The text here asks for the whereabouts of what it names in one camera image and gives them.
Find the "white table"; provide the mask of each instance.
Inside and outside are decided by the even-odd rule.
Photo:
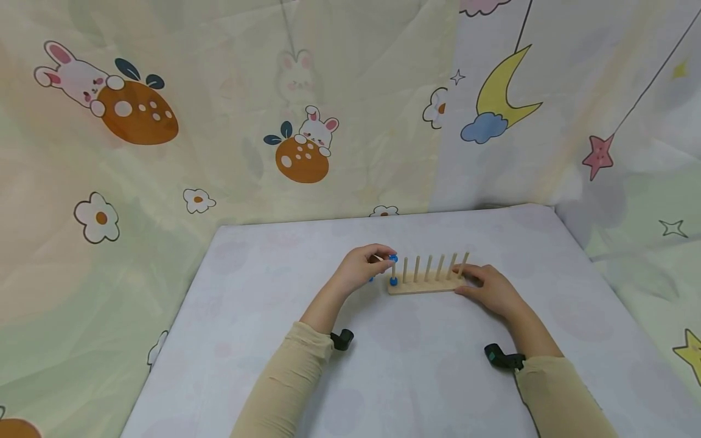
[[[622,437],[698,437],[701,412],[551,209],[221,227],[122,437],[227,437],[267,359],[351,248],[410,259],[469,250],[541,316]],[[335,352],[299,437],[535,437],[513,376],[483,348],[513,344],[451,292],[389,296],[375,281],[343,307]]]

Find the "yellow star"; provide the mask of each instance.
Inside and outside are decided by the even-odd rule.
[[[684,61],[680,62],[674,68],[674,72],[672,72],[672,79],[685,78],[685,77],[689,76],[688,71],[686,71],[686,63],[688,61],[689,61],[689,58],[686,58]]]
[[[686,345],[672,348],[672,351],[684,359],[684,362],[691,365],[696,375],[696,381],[701,386],[701,341],[689,329],[684,330],[684,333],[686,335]]]

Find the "cloud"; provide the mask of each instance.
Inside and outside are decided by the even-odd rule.
[[[474,122],[465,126],[460,132],[460,138],[466,142],[484,144],[492,137],[499,137],[506,131],[509,122],[501,114],[482,113]]]
[[[489,15],[497,6],[505,5],[511,0],[460,0],[460,12],[464,12],[468,17],[474,17],[478,13]]]
[[[165,330],[161,333],[161,335],[158,337],[158,342],[151,347],[149,350],[149,357],[146,360],[146,364],[149,365],[149,370],[153,369],[154,364],[156,363],[156,358],[158,357],[158,354],[161,352],[161,348],[163,348],[163,344],[165,343],[165,338],[168,337],[168,330]]]

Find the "blue cloud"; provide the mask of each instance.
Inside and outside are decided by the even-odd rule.
[[[501,114],[482,113],[474,122],[465,126],[460,132],[460,138],[466,142],[484,144],[492,137],[499,137],[506,131],[509,122]]]

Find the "cartoon bunny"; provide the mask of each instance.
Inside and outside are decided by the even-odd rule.
[[[287,104],[313,102],[314,80],[311,53],[300,50],[295,57],[290,52],[278,56],[278,92]]]
[[[42,87],[60,88],[68,97],[85,108],[90,108],[95,116],[102,117],[104,105],[97,100],[97,96],[105,86],[120,90],[124,86],[124,80],[77,60],[70,50],[56,41],[45,42],[44,50],[58,66],[55,69],[37,67],[34,70],[36,82]]]
[[[307,139],[310,139],[319,146],[319,153],[324,157],[330,156],[331,151],[329,148],[333,139],[332,132],[339,127],[338,119],[331,117],[322,122],[319,108],[312,105],[307,106],[305,111],[307,119],[302,123],[302,126],[299,128],[299,134],[295,135],[294,139],[300,144],[305,144]]]

